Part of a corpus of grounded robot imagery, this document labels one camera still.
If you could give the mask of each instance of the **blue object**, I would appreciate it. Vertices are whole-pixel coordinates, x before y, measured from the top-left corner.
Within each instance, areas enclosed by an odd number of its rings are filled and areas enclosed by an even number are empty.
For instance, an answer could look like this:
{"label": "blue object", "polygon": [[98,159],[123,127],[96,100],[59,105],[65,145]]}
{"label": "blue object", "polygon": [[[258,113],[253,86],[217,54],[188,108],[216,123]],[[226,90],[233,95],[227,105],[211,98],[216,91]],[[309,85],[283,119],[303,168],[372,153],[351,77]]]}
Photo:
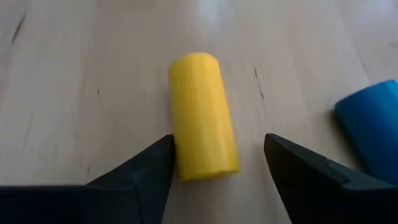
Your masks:
{"label": "blue object", "polygon": [[335,105],[335,112],[370,173],[398,185],[398,84],[369,86]]}

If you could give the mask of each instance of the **scratch on wood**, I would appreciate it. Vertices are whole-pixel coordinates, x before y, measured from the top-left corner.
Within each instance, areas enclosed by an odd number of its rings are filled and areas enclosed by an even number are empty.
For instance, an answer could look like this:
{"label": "scratch on wood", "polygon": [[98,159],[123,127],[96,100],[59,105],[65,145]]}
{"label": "scratch on wood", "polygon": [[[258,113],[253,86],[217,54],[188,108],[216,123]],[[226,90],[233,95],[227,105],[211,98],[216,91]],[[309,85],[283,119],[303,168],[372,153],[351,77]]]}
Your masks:
{"label": "scratch on wood", "polygon": [[33,122],[33,113],[30,115],[29,124],[27,126],[26,131],[25,131],[24,143],[22,144],[22,151],[25,151],[25,147],[26,147],[26,143],[27,143],[27,137],[29,136],[30,129],[32,127],[32,122]]}
{"label": "scratch on wood", "polygon": [[12,35],[12,39],[11,39],[11,44],[13,45],[18,37],[19,32],[21,31],[21,27],[23,25],[23,23],[25,22],[25,17],[26,17],[26,13],[21,17],[21,19],[18,22],[17,27],[14,30],[14,34]]}
{"label": "scratch on wood", "polygon": [[256,75],[257,85],[259,86],[261,98],[264,99],[264,93],[262,92],[262,89],[260,86],[260,81],[259,81],[259,76],[257,75],[257,68],[254,68],[254,74]]}

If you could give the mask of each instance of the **wooden surface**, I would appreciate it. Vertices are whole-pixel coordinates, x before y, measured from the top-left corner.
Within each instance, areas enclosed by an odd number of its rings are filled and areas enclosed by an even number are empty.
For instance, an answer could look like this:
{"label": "wooden surface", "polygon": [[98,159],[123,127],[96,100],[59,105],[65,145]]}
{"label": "wooden surface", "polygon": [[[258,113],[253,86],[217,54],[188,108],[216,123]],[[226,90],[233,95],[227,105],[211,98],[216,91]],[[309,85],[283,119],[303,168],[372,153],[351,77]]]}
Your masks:
{"label": "wooden surface", "polygon": [[84,184],[171,133],[167,68],[181,54],[209,52],[241,170],[175,179],[164,223],[288,223],[264,135],[357,167],[331,111],[397,76],[397,5],[1,0],[0,184]]}

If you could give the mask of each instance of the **light wood floor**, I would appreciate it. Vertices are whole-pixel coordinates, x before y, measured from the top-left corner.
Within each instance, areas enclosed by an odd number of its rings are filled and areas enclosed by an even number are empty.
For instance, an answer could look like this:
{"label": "light wood floor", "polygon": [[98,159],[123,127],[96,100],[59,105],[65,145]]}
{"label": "light wood floor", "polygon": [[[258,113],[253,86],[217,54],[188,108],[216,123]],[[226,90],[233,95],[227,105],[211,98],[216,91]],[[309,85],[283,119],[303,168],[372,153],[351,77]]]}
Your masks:
{"label": "light wood floor", "polygon": [[171,133],[167,67],[196,51],[220,62],[241,170],[175,179],[164,223],[288,223],[264,135],[358,167],[331,111],[398,77],[398,2],[0,0],[0,184],[84,184]]}

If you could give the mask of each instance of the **wood grain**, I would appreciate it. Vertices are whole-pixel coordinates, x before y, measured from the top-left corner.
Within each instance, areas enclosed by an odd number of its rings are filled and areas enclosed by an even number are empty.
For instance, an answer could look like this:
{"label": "wood grain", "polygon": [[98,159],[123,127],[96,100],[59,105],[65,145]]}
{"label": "wood grain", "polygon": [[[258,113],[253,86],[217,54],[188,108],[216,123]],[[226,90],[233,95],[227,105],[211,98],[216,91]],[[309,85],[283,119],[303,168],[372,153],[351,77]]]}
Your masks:
{"label": "wood grain", "polygon": [[209,52],[220,63],[241,170],[175,179],[164,223],[288,223],[264,135],[358,166],[331,111],[369,85],[369,68],[371,82],[381,78],[391,59],[365,47],[383,35],[358,34],[356,24],[368,22],[356,11],[363,4],[32,0],[0,70],[9,77],[0,86],[0,184],[84,184],[171,133],[168,66]]}

